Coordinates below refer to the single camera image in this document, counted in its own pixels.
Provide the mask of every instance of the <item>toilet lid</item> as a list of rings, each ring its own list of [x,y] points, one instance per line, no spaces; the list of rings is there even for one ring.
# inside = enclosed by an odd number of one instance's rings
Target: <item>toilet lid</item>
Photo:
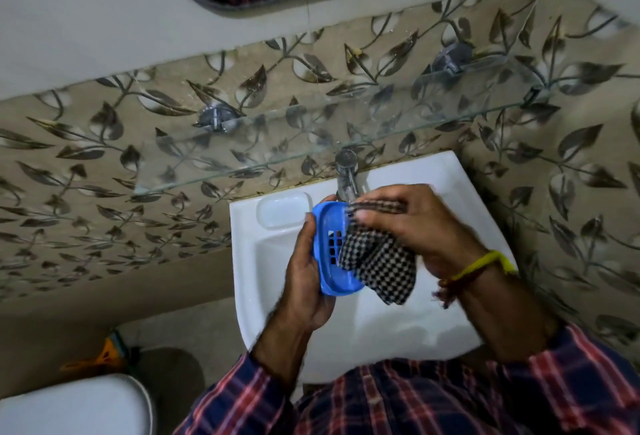
[[[139,382],[109,374],[0,400],[0,432],[152,435],[152,410]]]

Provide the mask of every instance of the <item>black and white checkered cloth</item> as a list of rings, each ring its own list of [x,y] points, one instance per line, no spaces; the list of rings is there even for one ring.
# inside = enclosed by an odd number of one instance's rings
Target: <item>black and white checkered cloth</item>
[[[353,218],[356,211],[406,213],[398,201],[367,201],[347,208],[349,225],[338,265],[372,289],[386,304],[403,305],[415,286],[415,253],[400,244],[391,233],[367,228]]]

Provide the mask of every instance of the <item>person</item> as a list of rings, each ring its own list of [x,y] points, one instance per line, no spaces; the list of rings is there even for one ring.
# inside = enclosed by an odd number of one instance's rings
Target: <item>person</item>
[[[371,199],[404,201],[407,214],[360,211],[356,220],[395,234],[441,283],[487,253],[427,185],[383,187],[359,201]],[[292,406],[309,338],[335,303],[320,292],[315,230],[308,215],[264,331],[176,434],[639,433],[640,379],[631,364],[549,312],[498,263],[457,293],[492,351],[489,376],[459,359],[391,359],[357,367]]]

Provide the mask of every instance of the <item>right hand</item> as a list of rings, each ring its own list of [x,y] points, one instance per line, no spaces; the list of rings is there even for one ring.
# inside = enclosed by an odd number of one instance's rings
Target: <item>right hand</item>
[[[359,197],[356,202],[376,199],[402,201],[407,205],[407,213],[360,210],[356,212],[356,220],[395,235],[421,255],[424,265],[438,278],[460,273],[488,251],[473,230],[460,223],[427,184],[381,187]]]

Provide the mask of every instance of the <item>wash basin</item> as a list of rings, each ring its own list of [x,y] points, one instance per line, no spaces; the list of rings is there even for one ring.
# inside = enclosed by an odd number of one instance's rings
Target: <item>wash basin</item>
[[[357,175],[364,192],[395,183],[428,183],[484,244],[515,263],[507,242],[451,151],[386,165]],[[251,348],[280,298],[285,270],[305,210],[334,194],[337,181],[326,180],[236,201],[230,206],[236,311],[240,332]],[[268,228],[257,211],[277,210],[295,196],[286,224]],[[338,297],[329,322],[311,337],[300,381],[326,383],[349,369],[387,358],[451,359],[481,344],[460,305],[442,309],[432,293],[437,280],[418,262],[415,289],[404,306],[386,305],[370,289]]]

